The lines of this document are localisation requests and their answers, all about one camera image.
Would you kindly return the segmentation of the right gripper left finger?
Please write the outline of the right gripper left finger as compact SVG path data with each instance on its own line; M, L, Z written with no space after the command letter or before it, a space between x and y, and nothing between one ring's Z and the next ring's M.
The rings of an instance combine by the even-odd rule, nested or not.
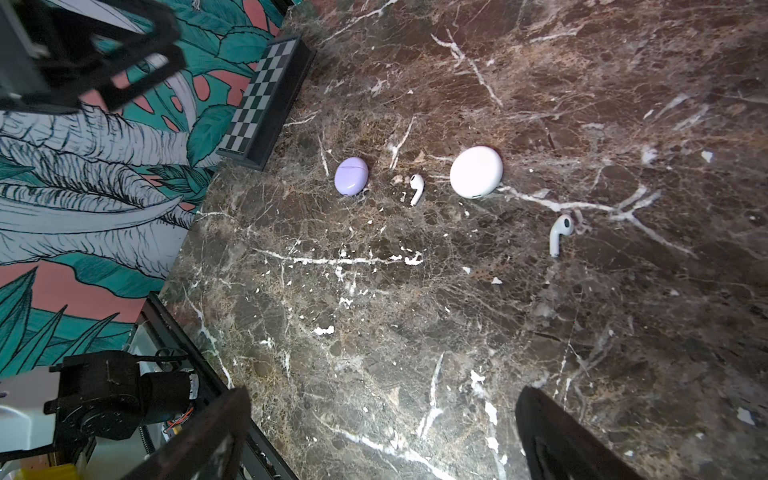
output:
M249 421L247 390L231 389L123 479L235 479Z

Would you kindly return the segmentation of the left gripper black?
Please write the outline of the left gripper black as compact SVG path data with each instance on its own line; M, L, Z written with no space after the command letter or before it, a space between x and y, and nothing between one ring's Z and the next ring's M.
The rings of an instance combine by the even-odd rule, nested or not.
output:
M180 37L157 1L4 1L1 108L74 113L95 90L115 110L185 68Z

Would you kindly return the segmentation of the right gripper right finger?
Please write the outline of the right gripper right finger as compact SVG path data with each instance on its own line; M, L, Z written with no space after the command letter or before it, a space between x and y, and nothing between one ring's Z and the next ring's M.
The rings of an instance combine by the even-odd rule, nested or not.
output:
M522 389L515 417L533 479L642 479L540 389Z

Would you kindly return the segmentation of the purple earbud charging case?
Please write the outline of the purple earbud charging case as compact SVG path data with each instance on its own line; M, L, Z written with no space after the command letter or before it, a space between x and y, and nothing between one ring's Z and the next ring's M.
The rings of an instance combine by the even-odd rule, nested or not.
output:
M334 176L334 185L341 195L354 196L364 190L368 177L367 163L362 158L350 157L338 166Z

